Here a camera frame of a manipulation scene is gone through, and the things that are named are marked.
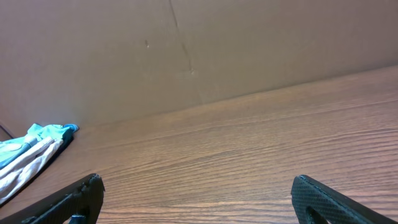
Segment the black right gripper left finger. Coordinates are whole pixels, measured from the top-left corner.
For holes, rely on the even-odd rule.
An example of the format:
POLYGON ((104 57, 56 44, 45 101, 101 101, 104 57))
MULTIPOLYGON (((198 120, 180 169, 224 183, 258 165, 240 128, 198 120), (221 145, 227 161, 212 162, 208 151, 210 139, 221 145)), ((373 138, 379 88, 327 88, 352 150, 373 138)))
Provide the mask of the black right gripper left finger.
POLYGON ((104 184, 98 174, 62 188, 42 200, 1 219, 1 223, 90 223, 97 222, 104 199, 104 184))

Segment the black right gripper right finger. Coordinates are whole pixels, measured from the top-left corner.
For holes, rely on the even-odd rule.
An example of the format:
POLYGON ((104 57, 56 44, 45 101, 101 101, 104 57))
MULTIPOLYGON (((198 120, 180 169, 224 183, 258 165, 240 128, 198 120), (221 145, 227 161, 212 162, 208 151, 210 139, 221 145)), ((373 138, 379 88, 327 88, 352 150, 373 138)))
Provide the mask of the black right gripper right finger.
POLYGON ((397 224, 307 175, 295 177, 291 196, 300 224, 397 224))

